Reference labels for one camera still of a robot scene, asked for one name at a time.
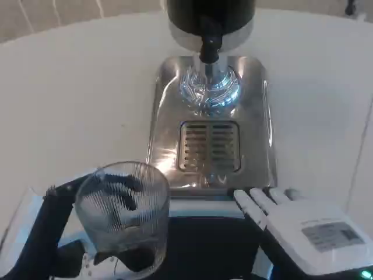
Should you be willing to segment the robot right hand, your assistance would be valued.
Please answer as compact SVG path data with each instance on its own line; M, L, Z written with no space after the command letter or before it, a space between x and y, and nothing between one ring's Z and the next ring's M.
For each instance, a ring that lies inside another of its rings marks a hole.
M372 279L372 239L339 206L294 189L236 189L233 198L259 235L271 279Z

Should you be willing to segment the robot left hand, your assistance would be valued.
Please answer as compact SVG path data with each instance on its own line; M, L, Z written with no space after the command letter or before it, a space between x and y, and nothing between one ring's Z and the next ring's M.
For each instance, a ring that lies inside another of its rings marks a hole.
M96 175L89 173L58 187L51 187L43 198L31 231L12 268L2 279L48 279L59 272L80 273L78 266L64 265L58 244L72 212L76 194L81 186L91 185ZM126 250L117 256L125 271L114 269L113 279L146 279L156 263L149 245Z

